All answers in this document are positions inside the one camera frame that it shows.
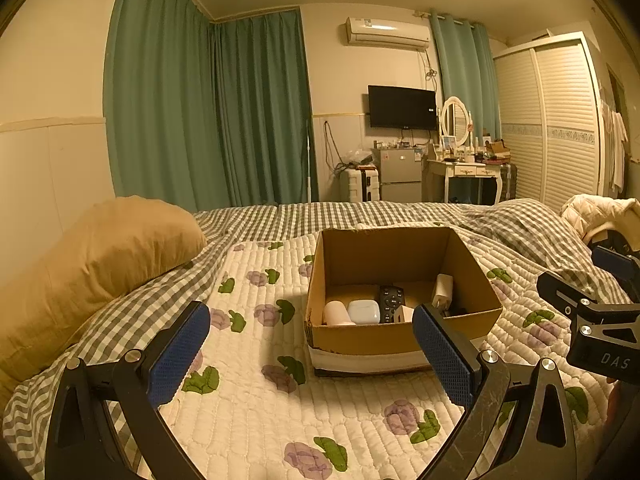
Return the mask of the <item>white charger box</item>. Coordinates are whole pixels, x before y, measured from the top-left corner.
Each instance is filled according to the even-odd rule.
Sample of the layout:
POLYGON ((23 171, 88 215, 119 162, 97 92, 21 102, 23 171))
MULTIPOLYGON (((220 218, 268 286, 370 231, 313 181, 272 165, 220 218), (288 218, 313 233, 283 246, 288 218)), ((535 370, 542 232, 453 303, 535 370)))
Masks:
POLYGON ((438 274, 433 290, 432 306, 445 312, 449 310, 454 296, 454 278, 448 274, 438 274))

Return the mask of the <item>black remote control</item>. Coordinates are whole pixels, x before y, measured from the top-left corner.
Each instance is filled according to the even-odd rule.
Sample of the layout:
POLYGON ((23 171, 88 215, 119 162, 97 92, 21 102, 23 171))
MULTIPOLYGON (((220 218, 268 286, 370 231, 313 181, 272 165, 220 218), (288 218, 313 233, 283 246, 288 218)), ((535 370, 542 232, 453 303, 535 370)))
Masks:
POLYGON ((378 291, 380 323, 401 323, 402 307, 405 305, 405 293, 401 287, 382 285, 378 291))

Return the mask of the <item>white cylindrical bottle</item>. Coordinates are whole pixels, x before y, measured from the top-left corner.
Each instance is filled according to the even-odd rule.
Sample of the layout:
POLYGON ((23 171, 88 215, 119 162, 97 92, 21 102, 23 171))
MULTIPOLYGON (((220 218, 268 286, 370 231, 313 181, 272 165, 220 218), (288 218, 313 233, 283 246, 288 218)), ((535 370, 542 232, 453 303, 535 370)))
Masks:
POLYGON ((329 301, 324 306, 323 323, 326 326, 353 326, 355 324, 340 300, 329 301))

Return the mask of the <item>cream puffy jacket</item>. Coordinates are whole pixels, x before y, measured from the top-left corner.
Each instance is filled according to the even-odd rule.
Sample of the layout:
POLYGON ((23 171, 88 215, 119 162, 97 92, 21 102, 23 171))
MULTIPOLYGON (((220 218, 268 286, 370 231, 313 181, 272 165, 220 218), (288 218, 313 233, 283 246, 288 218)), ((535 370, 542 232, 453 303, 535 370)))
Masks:
POLYGON ((639 201, 635 198, 611 198, 579 194, 571 197, 560 210, 565 220, 588 245, 603 240, 606 231, 614 231, 626 240, 633 252, 639 250, 639 201))

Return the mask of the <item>grey checked bed sheet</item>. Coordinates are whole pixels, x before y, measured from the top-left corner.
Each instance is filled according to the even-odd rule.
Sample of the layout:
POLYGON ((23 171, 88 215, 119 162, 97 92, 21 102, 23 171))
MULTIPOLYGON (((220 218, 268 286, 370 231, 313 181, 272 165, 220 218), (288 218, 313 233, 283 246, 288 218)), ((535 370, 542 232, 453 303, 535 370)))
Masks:
POLYGON ((588 474, 604 434, 611 386, 566 362, 567 319, 536 278, 559 273, 605 304, 628 297, 589 249, 536 200, 497 206, 314 203, 200 212, 206 246, 190 263, 114 300, 70 348, 88 363, 145 346, 193 300, 213 326, 201 355, 160 410, 211 479, 412 479, 461 416, 430 372, 318 377, 303 328, 317 235, 325 229, 450 226, 502 304, 484 345, 513 363, 558 363, 588 474))

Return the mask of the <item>tan pillow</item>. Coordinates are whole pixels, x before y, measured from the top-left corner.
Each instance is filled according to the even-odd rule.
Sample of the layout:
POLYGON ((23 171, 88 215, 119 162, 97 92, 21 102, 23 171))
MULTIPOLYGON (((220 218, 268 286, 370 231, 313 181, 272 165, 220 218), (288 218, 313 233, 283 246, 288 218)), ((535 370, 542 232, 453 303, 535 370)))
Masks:
POLYGON ((117 197, 93 206, 1 289, 1 402, 49 367, 113 300, 195 258, 194 215, 162 200, 117 197))

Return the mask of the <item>floral quilted white blanket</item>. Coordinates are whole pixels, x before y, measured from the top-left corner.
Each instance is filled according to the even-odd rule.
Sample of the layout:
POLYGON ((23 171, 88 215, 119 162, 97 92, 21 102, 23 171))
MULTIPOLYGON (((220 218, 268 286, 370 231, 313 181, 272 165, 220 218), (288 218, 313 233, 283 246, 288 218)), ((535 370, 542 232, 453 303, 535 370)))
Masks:
POLYGON ((552 359, 589 474, 612 388, 567 362, 570 323, 542 300, 553 271, 599 302, 626 294, 570 229, 527 235, 522 249, 460 228, 326 230, 233 246, 188 341, 196 357, 156 387, 164 421, 209 479, 413 479, 461 419, 409 323, 326 324, 331 301, 374 299, 385 284, 429 304, 454 292, 447 325, 506 362, 552 359))

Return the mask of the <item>white dressing table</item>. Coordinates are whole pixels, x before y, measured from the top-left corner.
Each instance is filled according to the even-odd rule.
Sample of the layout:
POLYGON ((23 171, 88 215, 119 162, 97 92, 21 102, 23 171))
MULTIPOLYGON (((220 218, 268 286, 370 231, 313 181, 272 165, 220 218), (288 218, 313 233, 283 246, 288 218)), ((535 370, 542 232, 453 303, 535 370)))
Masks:
POLYGON ((435 159, 424 159, 422 162, 422 200, 427 203, 448 204, 452 179, 480 181, 492 179, 496 184, 494 204, 500 203, 503 180, 499 165, 480 162, 445 162, 435 159))

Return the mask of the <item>silver mini fridge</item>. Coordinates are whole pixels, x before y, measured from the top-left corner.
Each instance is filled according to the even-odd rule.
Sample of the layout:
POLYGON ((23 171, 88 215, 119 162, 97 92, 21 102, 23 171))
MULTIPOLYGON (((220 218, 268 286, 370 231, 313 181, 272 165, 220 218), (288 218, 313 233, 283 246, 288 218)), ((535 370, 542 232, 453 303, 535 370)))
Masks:
POLYGON ((422 200, 422 152, 418 148, 375 150, 381 200, 420 203, 422 200))

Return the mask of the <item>white suitcase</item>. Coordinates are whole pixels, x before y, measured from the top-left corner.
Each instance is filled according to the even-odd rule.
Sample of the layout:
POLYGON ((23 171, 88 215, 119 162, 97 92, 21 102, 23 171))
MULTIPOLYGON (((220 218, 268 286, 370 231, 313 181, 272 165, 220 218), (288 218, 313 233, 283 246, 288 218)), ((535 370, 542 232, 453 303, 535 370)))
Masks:
POLYGON ((380 179, 375 166, 347 168, 340 175, 342 202, 377 202, 381 199, 380 179))

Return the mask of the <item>green curtain right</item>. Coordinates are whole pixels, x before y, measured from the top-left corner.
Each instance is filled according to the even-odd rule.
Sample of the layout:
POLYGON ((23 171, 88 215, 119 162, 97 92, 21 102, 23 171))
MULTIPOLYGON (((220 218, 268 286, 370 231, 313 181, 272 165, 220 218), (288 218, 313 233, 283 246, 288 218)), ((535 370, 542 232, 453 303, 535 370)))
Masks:
POLYGON ((456 20, 431 10, 442 96, 459 98, 472 116, 478 138, 500 134, 498 81, 484 24, 456 20))

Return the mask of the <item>green curtain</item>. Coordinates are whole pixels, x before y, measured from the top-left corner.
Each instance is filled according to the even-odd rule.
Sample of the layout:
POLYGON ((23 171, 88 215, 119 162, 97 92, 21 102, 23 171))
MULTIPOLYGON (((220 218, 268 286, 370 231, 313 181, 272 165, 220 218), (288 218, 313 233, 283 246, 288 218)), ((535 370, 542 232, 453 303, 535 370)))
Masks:
POLYGON ((115 0, 103 110, 119 196, 190 211, 318 200, 298 9, 214 24, 191 0, 115 0))
POLYGON ((442 96, 459 98, 472 116, 478 138, 500 134, 498 81, 484 24, 456 20, 431 10, 442 96))

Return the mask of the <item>white air conditioner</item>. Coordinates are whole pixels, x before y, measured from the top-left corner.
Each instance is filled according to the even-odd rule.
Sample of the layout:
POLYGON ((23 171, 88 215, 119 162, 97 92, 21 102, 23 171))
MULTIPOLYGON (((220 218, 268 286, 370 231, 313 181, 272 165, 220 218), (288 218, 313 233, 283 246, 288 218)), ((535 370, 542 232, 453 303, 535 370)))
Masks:
POLYGON ((345 27, 350 44, 375 44, 424 51, 431 42, 430 29, 425 25, 377 18, 348 18, 345 27))

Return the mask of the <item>green curtain left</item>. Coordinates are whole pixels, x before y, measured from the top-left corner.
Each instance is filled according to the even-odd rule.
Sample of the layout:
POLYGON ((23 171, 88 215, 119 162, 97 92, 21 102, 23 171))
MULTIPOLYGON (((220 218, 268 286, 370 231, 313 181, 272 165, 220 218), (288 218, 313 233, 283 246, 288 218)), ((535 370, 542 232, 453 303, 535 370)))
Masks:
POLYGON ((318 200, 298 9, 214 24, 191 0, 115 0, 103 110, 119 196, 190 211, 318 200))

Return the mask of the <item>black wall television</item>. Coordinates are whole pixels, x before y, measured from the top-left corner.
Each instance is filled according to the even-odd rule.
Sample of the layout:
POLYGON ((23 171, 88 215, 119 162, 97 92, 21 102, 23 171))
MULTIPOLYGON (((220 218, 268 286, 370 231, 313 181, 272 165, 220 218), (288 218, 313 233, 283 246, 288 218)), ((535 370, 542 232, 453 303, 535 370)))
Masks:
POLYGON ((372 128, 427 131, 437 128, 433 90, 370 84, 368 103, 372 128))

